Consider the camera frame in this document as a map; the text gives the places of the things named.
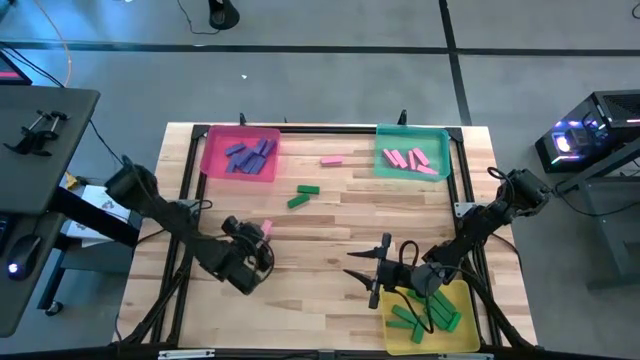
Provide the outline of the black monitor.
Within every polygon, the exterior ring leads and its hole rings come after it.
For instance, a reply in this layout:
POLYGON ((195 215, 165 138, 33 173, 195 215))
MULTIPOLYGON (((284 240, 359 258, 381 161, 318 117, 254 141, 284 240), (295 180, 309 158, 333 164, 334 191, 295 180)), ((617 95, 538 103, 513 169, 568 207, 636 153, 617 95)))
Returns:
POLYGON ((31 84, 32 80, 0 51, 0 85, 31 84))

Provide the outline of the black bar clamp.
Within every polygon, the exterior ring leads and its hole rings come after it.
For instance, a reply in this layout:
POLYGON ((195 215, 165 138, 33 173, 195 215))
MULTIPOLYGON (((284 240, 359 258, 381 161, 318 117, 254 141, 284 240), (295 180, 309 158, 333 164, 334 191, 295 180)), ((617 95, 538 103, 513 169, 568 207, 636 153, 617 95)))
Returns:
POLYGON ((27 136, 39 136, 45 140, 56 140, 58 134, 56 133, 56 127, 59 122, 66 122, 70 119, 70 116, 60 111, 53 111, 51 113, 44 112, 42 110, 36 111, 37 119, 28 127, 22 127, 21 133, 27 136))
POLYGON ((14 153, 20 155, 34 154, 41 157, 49 157, 51 152, 44 149, 44 145, 47 141, 54 141, 58 138, 58 135, 50 130, 35 131, 37 122, 34 122, 29 127, 22 127, 23 134, 22 140, 17 145, 9 145, 4 143, 4 146, 14 153))

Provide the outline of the yellow translucent plastic bin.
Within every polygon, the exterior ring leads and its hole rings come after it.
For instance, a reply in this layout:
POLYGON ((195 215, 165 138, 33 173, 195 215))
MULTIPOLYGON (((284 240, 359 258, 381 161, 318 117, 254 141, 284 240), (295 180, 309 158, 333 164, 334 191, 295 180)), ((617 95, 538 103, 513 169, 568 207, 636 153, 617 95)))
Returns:
POLYGON ((454 280, 449 285, 439 289, 456 307, 461 314, 461 320, 453 332, 447 332, 435 325, 434 332, 424 333, 421 344, 411 342, 413 329, 388 328, 386 321, 402 320, 391 310, 394 305, 400 305, 410 310, 406 302, 397 294, 383 291, 380 300, 380 313, 383 319, 383 332, 386 350, 394 356, 419 355, 437 353, 465 353, 475 352, 480 348, 480 338, 477 329, 475 313, 471 304, 470 292, 467 284, 462 280, 454 280))

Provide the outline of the black computer with coloured lights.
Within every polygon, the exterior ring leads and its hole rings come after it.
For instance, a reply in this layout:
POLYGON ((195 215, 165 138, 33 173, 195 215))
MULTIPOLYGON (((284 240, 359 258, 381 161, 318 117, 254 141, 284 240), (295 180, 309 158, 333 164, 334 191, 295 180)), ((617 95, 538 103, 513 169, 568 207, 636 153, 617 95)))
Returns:
POLYGON ((535 142, 547 173, 579 172, 640 137, 640 90, 594 91, 535 142))

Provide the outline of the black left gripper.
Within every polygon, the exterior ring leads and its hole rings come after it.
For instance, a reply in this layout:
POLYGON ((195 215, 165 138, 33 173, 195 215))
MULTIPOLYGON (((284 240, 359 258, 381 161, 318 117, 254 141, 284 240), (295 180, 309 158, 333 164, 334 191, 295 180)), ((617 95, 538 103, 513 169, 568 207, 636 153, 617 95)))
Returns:
POLYGON ((271 246, 271 238, 263 237, 262 228, 259 225, 252 222, 239 222, 240 228, 238 233, 230 236, 237 245, 241 245, 252 255, 258 255, 261 246, 271 246))

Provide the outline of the black round stand base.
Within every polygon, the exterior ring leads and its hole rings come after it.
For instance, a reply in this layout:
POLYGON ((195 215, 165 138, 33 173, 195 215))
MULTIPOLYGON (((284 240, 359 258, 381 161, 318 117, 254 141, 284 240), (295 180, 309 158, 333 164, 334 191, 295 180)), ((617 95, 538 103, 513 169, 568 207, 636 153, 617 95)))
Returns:
POLYGON ((229 30, 240 21, 240 14, 231 0, 208 0, 209 25, 215 30, 229 30))

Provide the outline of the grey metal workbench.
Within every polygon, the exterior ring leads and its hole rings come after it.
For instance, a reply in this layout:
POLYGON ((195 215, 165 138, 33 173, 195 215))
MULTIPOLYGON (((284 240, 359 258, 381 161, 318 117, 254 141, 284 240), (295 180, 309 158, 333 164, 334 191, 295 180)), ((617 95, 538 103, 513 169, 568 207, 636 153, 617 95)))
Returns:
POLYGON ((605 246, 603 258, 613 265, 609 275, 587 283, 590 290, 640 285, 640 171, 634 176, 612 173, 640 158, 640 137, 585 170, 554 185, 557 197, 576 192, 583 210, 595 221, 596 237, 605 246))

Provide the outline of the pink translucent plastic bin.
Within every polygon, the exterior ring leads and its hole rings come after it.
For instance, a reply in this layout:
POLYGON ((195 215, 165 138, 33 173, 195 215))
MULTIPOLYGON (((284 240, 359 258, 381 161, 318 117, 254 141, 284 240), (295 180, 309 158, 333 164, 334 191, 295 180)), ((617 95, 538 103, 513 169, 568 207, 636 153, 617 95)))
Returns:
POLYGON ((212 126, 207 134, 205 151, 200 164, 200 170, 209 177, 219 179, 246 180, 254 182, 273 182, 278 165, 278 151, 281 133, 274 128, 249 127, 249 126, 212 126), (275 139, 277 145, 272 152, 265 157, 266 163, 257 175, 245 174, 243 169, 235 169, 233 173, 227 173, 226 168, 230 157, 225 150, 235 144, 243 143, 246 148, 256 146, 261 138, 268 141, 275 139))

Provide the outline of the black desk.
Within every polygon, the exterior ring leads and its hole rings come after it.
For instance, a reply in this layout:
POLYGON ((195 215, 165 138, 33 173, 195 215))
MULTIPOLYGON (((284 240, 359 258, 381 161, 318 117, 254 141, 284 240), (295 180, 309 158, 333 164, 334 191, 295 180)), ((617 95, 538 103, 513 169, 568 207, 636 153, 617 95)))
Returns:
POLYGON ((66 219, 127 246, 137 242, 134 227, 60 186, 99 98, 96 90, 0 85, 0 213, 16 216, 0 250, 0 338, 15 333, 66 219), (10 150, 7 146, 19 142, 20 128, 36 118, 38 110, 58 111, 69 117, 60 127, 58 138, 49 143, 51 155, 10 150), (30 235, 39 239, 32 271, 23 280, 13 280, 8 263, 10 248, 30 235))

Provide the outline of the white paper sheet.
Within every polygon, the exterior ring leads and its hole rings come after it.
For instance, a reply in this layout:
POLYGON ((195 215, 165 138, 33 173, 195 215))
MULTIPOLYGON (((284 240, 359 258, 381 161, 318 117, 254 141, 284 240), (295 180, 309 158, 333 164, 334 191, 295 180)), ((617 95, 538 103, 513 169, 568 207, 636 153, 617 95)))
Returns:
MULTIPOLYGON (((117 204, 107 193, 104 186, 87 185, 81 194, 81 199, 89 204, 105 211, 108 215, 131 225, 131 211, 117 204)), ((76 221, 70 221, 65 235, 79 239, 83 248, 95 246, 101 243, 111 242, 112 239, 88 228, 76 221)))

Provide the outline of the silver aluminium bracket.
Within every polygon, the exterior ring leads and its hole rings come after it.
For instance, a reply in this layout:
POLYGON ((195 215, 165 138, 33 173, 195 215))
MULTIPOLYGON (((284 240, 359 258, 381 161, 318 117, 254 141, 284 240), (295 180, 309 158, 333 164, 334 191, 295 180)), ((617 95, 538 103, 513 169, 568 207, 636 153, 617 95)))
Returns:
POLYGON ((444 353, 437 356, 437 360, 495 360, 491 353, 444 353))
POLYGON ((214 349, 175 349, 160 351, 157 360, 207 360, 215 356, 214 349))

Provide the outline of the black aluminium rig frame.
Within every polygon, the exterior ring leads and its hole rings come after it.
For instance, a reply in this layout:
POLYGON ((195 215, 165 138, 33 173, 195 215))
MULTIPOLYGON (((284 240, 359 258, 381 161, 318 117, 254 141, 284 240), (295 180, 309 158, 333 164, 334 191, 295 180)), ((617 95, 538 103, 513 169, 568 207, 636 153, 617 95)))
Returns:
POLYGON ((371 272, 375 264, 348 252, 377 246, 383 233, 395 245, 411 239, 428 249, 453 236, 454 202, 490 202, 498 187, 487 173, 495 162, 491 137, 480 126, 459 129, 463 142, 452 149, 455 190, 445 182, 376 176, 371 125, 284 124, 273 182, 205 179, 199 172, 203 131, 196 123, 167 126, 154 168, 161 195, 210 200, 200 220, 206 233, 218 233, 231 215, 270 220, 276 266, 247 296, 193 268, 151 340, 174 339, 233 357, 265 349, 382 354, 381 316, 369 308, 365 288, 343 272, 371 272), (335 155, 344 157, 342 165, 320 164, 335 155), (301 194, 298 185, 318 186, 320 193, 288 209, 287 201, 301 194))

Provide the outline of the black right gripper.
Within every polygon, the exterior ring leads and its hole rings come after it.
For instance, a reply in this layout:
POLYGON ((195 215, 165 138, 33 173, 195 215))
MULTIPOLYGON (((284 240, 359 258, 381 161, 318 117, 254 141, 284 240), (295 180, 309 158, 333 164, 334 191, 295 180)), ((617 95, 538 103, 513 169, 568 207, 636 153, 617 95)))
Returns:
POLYGON ((391 245, 392 236, 390 233, 384 233, 381 239, 381 245, 370 250, 348 252, 349 256, 376 259, 376 271, 373 278, 353 270, 344 269, 343 272, 352 276, 362 283, 367 291, 370 291, 368 306, 370 309, 377 309, 380 301, 380 290, 384 289, 391 292, 396 287, 411 288, 411 272, 409 265, 387 259, 389 247, 391 245))

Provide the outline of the black computer mouse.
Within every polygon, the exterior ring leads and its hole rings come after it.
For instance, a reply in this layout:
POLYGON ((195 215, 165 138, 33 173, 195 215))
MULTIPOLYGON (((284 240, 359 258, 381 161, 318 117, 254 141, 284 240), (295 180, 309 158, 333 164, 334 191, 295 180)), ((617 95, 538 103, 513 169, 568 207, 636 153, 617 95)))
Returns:
POLYGON ((28 234, 16 241, 8 252, 8 277, 13 281, 22 281, 33 272, 42 238, 28 234))

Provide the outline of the teal translucent plastic bin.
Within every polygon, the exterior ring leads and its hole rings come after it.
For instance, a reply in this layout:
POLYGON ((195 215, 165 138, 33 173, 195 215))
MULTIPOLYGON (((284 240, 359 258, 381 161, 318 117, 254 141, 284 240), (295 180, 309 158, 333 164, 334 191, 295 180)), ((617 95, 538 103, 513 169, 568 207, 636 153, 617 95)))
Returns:
POLYGON ((444 129, 379 124, 375 136, 374 174, 379 177, 430 182, 445 180, 451 173, 449 140, 449 134, 444 129), (414 148, 422 150, 430 161, 427 167, 438 171, 438 175, 423 174, 410 169, 407 153, 414 148), (392 167, 383 155, 384 149, 390 152, 397 149, 408 163, 408 167, 392 167))

